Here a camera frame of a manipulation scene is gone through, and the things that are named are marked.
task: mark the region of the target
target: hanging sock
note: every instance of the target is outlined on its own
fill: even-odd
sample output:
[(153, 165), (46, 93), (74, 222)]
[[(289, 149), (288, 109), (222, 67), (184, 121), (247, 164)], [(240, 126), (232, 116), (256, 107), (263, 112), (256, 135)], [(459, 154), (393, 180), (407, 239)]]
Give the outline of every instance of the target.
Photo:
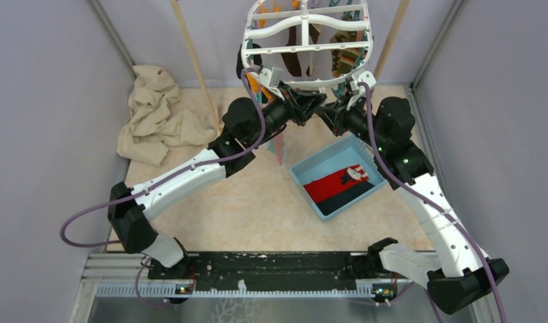
[[(357, 32), (338, 31), (330, 42), (355, 42)], [(335, 49), (331, 51), (331, 72), (333, 77), (347, 74), (355, 67), (355, 63), (364, 59), (367, 53), (363, 48)]]
[[(289, 28), (288, 43), (286, 46), (295, 46), (296, 45), (296, 27), (292, 26)], [(296, 52), (282, 52), (282, 59), (284, 60), (284, 65), (286, 69), (292, 76), (300, 77), (302, 76), (302, 67), (300, 66), (300, 60)]]
[[(318, 38), (320, 37), (320, 33), (322, 30), (322, 26), (319, 24), (309, 24), (308, 28), (310, 30), (310, 38), (312, 39), (313, 44), (318, 43)], [(308, 68), (306, 70), (307, 76), (312, 76), (314, 73), (314, 51), (310, 52), (310, 64), (308, 65)]]

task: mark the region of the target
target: red cloth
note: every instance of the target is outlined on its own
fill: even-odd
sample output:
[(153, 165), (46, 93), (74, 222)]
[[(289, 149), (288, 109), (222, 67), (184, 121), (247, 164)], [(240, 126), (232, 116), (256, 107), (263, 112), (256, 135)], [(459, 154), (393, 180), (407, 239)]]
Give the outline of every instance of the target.
[(348, 168), (353, 168), (355, 170), (360, 168), (360, 166), (352, 165), (343, 168), (342, 170), (338, 170), (337, 172), (330, 174), (324, 178), (315, 180), (309, 184), (304, 185), (306, 192), (308, 192), (310, 197), (312, 197), (314, 203), (317, 204), (327, 198), (335, 196), (347, 190), (348, 188), (359, 184), (360, 182), (365, 182), (369, 178), (363, 171), (363, 169), (361, 169), (358, 172), (361, 173), (363, 176), (361, 177), (361, 179), (356, 180), (347, 173)]

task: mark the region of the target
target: metal surface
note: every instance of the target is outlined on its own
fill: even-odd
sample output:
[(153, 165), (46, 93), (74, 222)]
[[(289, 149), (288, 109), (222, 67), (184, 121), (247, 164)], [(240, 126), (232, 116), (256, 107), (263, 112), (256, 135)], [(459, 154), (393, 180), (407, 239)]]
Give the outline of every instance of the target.
[[(188, 273), (160, 272), (160, 266), (151, 264), (142, 272), (139, 285), (150, 295), (184, 297), (165, 294), (165, 288), (188, 288), (194, 283), (190, 277), (195, 275), (193, 297), (372, 297), (372, 284), (392, 283), (392, 276), (355, 274), (362, 264), (348, 252), (201, 252), (189, 256), (193, 263)], [(139, 254), (90, 254), (81, 281), (99, 283), (98, 295), (102, 297), (135, 296), (133, 287), (142, 260)]]
[[(406, 279), (399, 280), (399, 284), (407, 284)], [(239, 283), (236, 291), (193, 291), (192, 293), (176, 293), (177, 289), (189, 287), (188, 283), (140, 283), (139, 292), (143, 297), (154, 298), (373, 298), (374, 283), (390, 284), (390, 279), (367, 279), (357, 282), (357, 289), (352, 291), (247, 291), (244, 282)], [(132, 297), (136, 298), (134, 283), (99, 283), (96, 297)]]
[[(436, 322), (423, 289), (417, 286), (390, 307), (375, 307), (370, 302), (331, 298), (221, 297), (189, 299), (179, 306), (150, 308), (134, 298), (97, 297), (88, 322)], [(445, 323), (474, 322), (469, 308), (452, 316), (441, 315)]]
[(84, 323), (89, 320), (97, 288), (97, 283), (79, 284), (74, 306), (72, 307), (72, 313), (70, 314), (68, 322)]

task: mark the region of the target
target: gray wall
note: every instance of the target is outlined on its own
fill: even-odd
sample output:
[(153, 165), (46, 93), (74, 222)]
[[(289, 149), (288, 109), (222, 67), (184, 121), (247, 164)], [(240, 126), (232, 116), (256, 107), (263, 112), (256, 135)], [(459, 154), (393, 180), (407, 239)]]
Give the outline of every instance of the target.
[[(86, 256), (59, 237), (104, 202), (132, 79), (84, 0), (0, 1), (0, 322), (66, 322)], [(106, 236), (105, 211), (74, 223)]]
[(548, 0), (469, 1), (417, 93), (510, 321), (548, 322)]
[[(203, 75), (210, 85), (240, 85), (235, 75), (236, 53), (242, 41), (248, 10), (254, 2), (181, 0)], [(412, 1), (379, 81), (413, 81), (453, 2)], [(164, 66), (180, 85), (199, 86), (168, 0), (101, 0), (101, 3), (137, 64)], [(278, 0), (277, 3), (285, 3), (285, 9), (292, 7), (290, 0)], [(329, 0), (322, 0), (320, 6), (327, 6), (328, 3)], [(375, 37), (375, 47), (368, 65), (371, 70), (375, 68), (398, 5), (399, 0), (368, 0)], [(334, 33), (335, 30), (324, 28), (320, 42), (328, 42)], [(261, 46), (280, 46), (286, 42), (287, 33), (282, 33), (257, 43)], [(266, 64), (284, 67), (280, 55), (266, 57)], [(309, 54), (300, 53), (300, 62), (306, 77)], [(318, 52), (315, 62), (314, 76), (330, 77), (329, 52)], [(291, 79), (289, 74), (284, 74), (283, 78)]]

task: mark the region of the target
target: hanging clip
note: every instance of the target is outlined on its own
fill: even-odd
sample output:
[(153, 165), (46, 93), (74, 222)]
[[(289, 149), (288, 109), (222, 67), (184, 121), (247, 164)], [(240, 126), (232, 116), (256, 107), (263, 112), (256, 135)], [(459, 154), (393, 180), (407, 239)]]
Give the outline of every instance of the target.
[[(282, 10), (282, 8), (284, 7), (284, 4), (282, 3), (278, 8), (276, 8), (276, 0), (274, 0), (274, 2), (272, 2), (272, 12), (279, 12), (280, 10)], [(268, 10), (268, 8), (265, 8), (264, 7), (264, 3), (261, 3), (259, 6), (258, 6), (258, 13), (269, 13), (270, 11)], [(264, 28), (264, 25), (266, 24), (266, 19), (259, 19), (258, 20), (258, 27), (259, 28)]]

